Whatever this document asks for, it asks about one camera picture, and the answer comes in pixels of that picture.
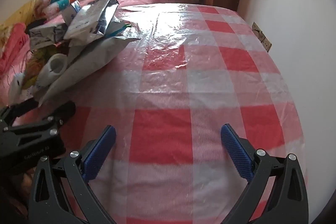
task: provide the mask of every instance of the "silver screw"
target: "silver screw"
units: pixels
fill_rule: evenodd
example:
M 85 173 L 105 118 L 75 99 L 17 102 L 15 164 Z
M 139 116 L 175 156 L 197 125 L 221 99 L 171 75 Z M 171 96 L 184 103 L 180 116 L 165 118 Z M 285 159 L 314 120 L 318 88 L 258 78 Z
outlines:
M 294 154 L 289 154 L 288 157 L 290 160 L 296 160 L 296 156 Z
M 72 151 L 72 152 L 70 153 L 70 157 L 71 157 L 71 158 L 76 158 L 76 157 L 78 157 L 78 155 L 79 155 L 79 152 L 78 152 L 78 151 Z
M 264 156 L 264 155 L 266 155 L 266 152 L 265 152 L 264 150 L 262 150 L 262 149 L 258 149 L 258 150 L 257 150 L 257 154 L 258 154 L 259 156 Z
M 54 136 L 54 135 L 57 135 L 57 133 L 58 133 L 58 131 L 57 131 L 57 129 L 52 129 L 52 130 L 50 130 L 50 135 L 51 136 Z

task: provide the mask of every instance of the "yellow wooden headboard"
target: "yellow wooden headboard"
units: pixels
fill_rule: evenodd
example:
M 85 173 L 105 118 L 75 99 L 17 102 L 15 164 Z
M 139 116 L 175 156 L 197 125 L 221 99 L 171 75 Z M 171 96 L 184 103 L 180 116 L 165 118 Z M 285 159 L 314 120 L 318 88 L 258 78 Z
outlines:
M 18 22 L 22 22 L 28 25 L 35 21 L 35 18 L 33 16 L 33 9 L 36 1 L 37 0 L 30 0 L 29 2 L 24 4 L 20 9 L 18 9 L 14 14 L 12 14 L 5 22 L 0 25 L 0 30 Z

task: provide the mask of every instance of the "blue gripper pad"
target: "blue gripper pad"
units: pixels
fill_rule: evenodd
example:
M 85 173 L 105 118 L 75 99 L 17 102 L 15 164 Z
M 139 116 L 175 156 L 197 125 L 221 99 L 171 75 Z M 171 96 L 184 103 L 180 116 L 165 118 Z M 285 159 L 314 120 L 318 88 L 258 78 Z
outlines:
M 114 127 L 108 126 L 104 133 L 93 143 L 91 152 L 82 165 L 82 176 L 86 183 L 97 177 L 107 155 L 116 142 L 117 133 Z
M 250 182 L 253 179 L 252 160 L 240 144 L 238 135 L 231 127 L 224 125 L 220 137 L 239 175 Z

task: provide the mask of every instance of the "red and white tablecloth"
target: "red and white tablecloth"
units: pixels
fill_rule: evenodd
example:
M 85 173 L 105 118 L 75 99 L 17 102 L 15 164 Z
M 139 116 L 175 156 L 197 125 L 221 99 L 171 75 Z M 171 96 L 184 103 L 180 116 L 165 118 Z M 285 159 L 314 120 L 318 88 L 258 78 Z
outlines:
M 39 110 L 76 102 L 62 128 L 68 151 L 116 128 L 115 149 L 90 185 L 118 224 L 220 223 L 246 185 L 221 145 L 225 123 L 270 155 L 296 154 L 306 174 L 288 88 L 236 12 L 157 4 L 118 13 L 143 39 Z

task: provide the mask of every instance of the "electrical outlet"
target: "electrical outlet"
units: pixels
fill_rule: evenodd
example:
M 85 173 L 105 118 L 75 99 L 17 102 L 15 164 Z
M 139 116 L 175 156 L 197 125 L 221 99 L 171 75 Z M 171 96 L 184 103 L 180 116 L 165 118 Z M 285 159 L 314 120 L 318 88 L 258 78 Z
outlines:
M 262 32 L 262 30 L 258 27 L 258 25 L 255 22 L 253 22 L 253 24 L 252 24 L 252 31 L 255 34 L 255 36 L 259 39 L 259 41 L 261 42 L 261 44 L 263 45 L 263 47 L 265 48 L 265 50 L 267 52 L 269 52 L 269 50 L 272 47 L 272 44 L 266 38 L 266 36 Z

